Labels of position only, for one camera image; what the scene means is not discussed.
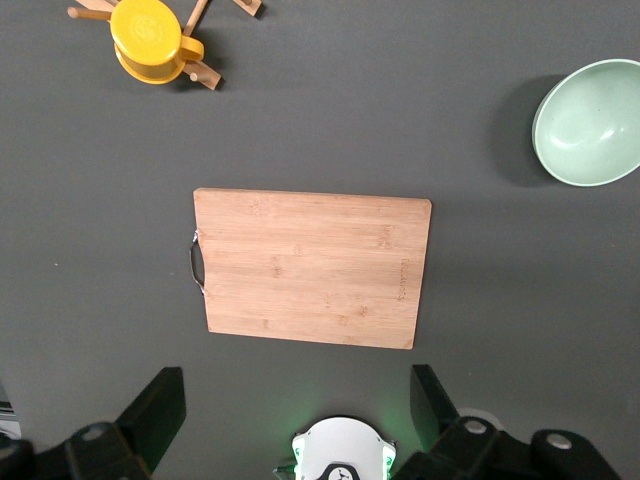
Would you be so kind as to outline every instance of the white robot part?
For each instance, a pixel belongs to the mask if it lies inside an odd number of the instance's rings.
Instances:
[[[333,417],[296,435],[296,480],[388,480],[396,457],[392,443],[364,422]]]

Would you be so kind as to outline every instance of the screw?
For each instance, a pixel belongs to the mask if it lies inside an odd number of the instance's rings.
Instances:
[[[547,436],[547,442],[560,450],[569,450],[571,448],[571,440],[559,433],[551,433]]]
[[[473,433],[474,435],[482,435],[487,431],[487,426],[477,420],[469,420],[468,422],[465,422],[464,428],[467,429],[467,432]]]

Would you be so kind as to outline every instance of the wooden peg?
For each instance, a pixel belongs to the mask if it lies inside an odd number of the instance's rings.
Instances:
[[[103,12],[101,10],[90,10],[88,8],[67,8],[67,13],[71,18],[86,18],[89,20],[111,20],[111,12]]]
[[[190,37],[193,33],[193,29],[196,28],[198,20],[200,20],[207,3],[209,3],[209,0],[198,0],[196,2],[193,12],[191,12],[191,16],[189,17],[189,20],[187,20],[187,25],[185,25],[184,30],[182,31],[185,36]]]
[[[262,5],[261,0],[233,0],[236,5],[242,8],[245,12],[247,12],[252,17],[256,16],[258,10],[260,9],[260,5]]]
[[[189,75],[192,82],[200,82],[210,90],[215,90],[222,76],[204,62],[187,62],[184,73]]]
[[[76,0],[80,5],[90,10],[111,12],[118,4],[118,0]]]

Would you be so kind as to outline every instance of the mint green bowl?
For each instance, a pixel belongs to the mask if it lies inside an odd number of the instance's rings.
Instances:
[[[640,166],[640,63],[603,60],[572,73],[544,98],[533,147],[558,180],[594,187]]]

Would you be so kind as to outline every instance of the wooden cutting board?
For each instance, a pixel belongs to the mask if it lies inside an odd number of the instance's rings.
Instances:
[[[410,349],[431,202],[194,192],[209,331]]]

